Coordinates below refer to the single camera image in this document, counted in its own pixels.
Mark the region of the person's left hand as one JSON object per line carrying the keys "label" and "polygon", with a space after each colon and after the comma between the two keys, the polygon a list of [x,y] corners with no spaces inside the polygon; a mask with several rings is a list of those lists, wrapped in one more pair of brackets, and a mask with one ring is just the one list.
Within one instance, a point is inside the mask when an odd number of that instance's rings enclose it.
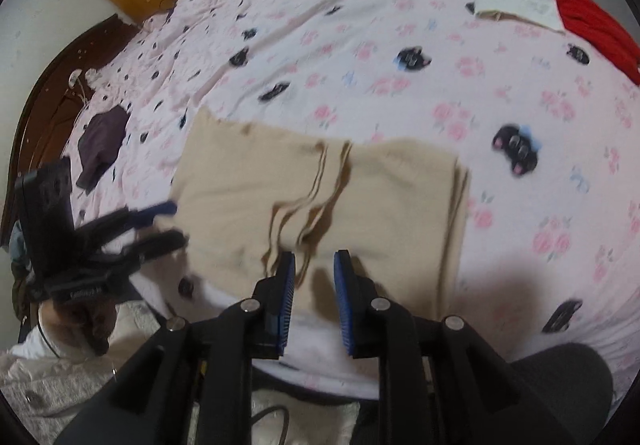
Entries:
{"label": "person's left hand", "polygon": [[47,300],[40,305],[39,326],[51,350],[58,356],[103,356],[116,324],[116,304],[98,299],[75,304]]}

